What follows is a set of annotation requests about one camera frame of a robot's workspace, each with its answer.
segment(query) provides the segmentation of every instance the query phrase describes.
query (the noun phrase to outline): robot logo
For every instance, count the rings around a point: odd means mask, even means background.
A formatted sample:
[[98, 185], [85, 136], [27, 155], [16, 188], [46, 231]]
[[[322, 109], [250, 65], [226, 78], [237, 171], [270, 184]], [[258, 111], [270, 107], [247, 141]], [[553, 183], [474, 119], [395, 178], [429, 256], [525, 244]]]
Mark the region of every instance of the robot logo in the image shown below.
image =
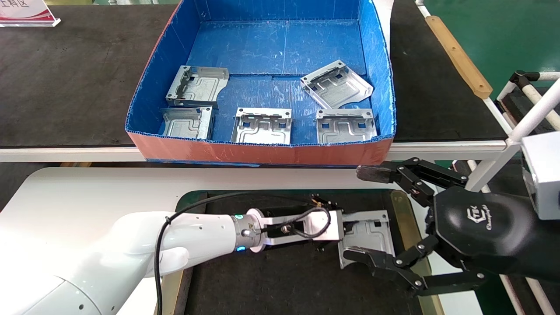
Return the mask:
[[480, 223], [486, 220], [486, 213], [478, 207], [471, 206], [466, 209], [466, 216], [475, 223]]

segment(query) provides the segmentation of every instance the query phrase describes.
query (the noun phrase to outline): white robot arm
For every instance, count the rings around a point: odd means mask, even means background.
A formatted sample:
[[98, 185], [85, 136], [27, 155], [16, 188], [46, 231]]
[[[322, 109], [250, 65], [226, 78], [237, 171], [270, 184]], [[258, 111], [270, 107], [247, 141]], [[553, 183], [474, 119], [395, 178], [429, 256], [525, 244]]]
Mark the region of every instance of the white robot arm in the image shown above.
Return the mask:
[[[173, 212], [138, 212], [120, 218], [109, 233], [89, 248], [64, 274], [35, 279], [35, 290], [22, 292], [25, 305], [8, 309], [12, 314], [110, 315], [116, 314], [145, 277], [153, 277], [153, 255], [162, 225]], [[160, 275], [193, 267], [234, 251], [260, 252], [266, 245], [298, 242], [299, 235], [267, 238], [267, 225], [297, 219], [315, 240], [340, 240], [340, 211], [311, 212], [305, 217], [263, 217], [257, 209], [246, 215], [184, 213], [167, 227], [161, 243]]]

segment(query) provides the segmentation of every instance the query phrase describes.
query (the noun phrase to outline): blue plastic liner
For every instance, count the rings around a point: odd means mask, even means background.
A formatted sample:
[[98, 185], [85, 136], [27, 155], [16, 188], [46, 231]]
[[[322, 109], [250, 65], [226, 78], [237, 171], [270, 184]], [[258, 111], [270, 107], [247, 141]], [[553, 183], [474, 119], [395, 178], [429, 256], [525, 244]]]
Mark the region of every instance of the blue plastic liner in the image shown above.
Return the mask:
[[230, 141], [237, 107], [291, 108], [289, 146], [320, 146], [319, 105], [302, 91], [299, 78], [337, 59], [374, 86], [370, 98], [343, 107], [372, 108], [379, 135], [367, 142], [393, 138], [393, 74], [371, 1], [183, 0], [142, 75], [125, 129], [169, 138], [161, 134], [160, 109], [168, 107], [165, 95], [178, 68], [225, 67], [231, 77], [218, 96], [207, 142]]

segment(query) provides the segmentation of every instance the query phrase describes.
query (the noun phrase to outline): workbench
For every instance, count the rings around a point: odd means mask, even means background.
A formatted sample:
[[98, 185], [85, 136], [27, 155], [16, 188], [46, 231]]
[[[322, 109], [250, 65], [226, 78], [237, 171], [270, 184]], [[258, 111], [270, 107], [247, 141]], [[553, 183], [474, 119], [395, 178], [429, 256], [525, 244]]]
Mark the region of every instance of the workbench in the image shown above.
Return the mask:
[[[174, 8], [60, 6], [53, 29], [2, 29], [0, 162], [143, 161], [124, 121]], [[503, 117], [473, 94], [412, 0], [394, 2], [390, 59], [398, 124], [388, 160], [505, 149]]]
[[[235, 187], [231, 178], [239, 179]], [[106, 234], [121, 216], [173, 211], [181, 197], [191, 191], [380, 188], [400, 189], [396, 184], [361, 181], [353, 169], [46, 168], [29, 176], [0, 212], [0, 250], [17, 257], [0, 261], [2, 270], [11, 271], [0, 274], [0, 280], [28, 286], [35, 272], [67, 270], [75, 266], [80, 252]], [[428, 209], [412, 202], [412, 210], [420, 237], [425, 238]], [[428, 261], [434, 275], [459, 271], [437, 253], [429, 255]], [[336, 259], [332, 263], [338, 266]], [[363, 292], [363, 301], [370, 302], [371, 294]], [[473, 291], [443, 294], [439, 300], [445, 315], [482, 315]], [[151, 315], [155, 304], [151, 277], [140, 282], [118, 314]]]

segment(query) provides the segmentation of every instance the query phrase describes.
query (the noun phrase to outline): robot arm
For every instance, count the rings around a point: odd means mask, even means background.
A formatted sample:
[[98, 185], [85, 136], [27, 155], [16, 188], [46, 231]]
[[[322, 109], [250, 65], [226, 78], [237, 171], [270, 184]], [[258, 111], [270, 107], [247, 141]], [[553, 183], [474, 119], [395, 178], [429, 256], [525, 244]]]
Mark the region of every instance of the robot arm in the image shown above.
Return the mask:
[[[41, 283], [45, 287], [14, 310], [20, 314], [116, 314], [138, 283], [153, 276], [157, 235], [172, 212], [139, 212], [120, 218], [81, 257], [76, 268]], [[166, 229], [160, 253], [161, 275], [253, 247], [260, 235], [242, 237], [255, 221], [229, 215], [182, 214]]]
[[[420, 205], [430, 207], [428, 237], [397, 257], [362, 248], [344, 252], [345, 257], [367, 264], [374, 276], [402, 281], [415, 295], [475, 289], [487, 272], [560, 282], [555, 251], [560, 221], [539, 220], [529, 198], [467, 191], [466, 177], [417, 158], [360, 166], [357, 175], [367, 181], [395, 182]], [[423, 180], [447, 189], [434, 196]], [[414, 274], [410, 267], [432, 251], [464, 272]]]

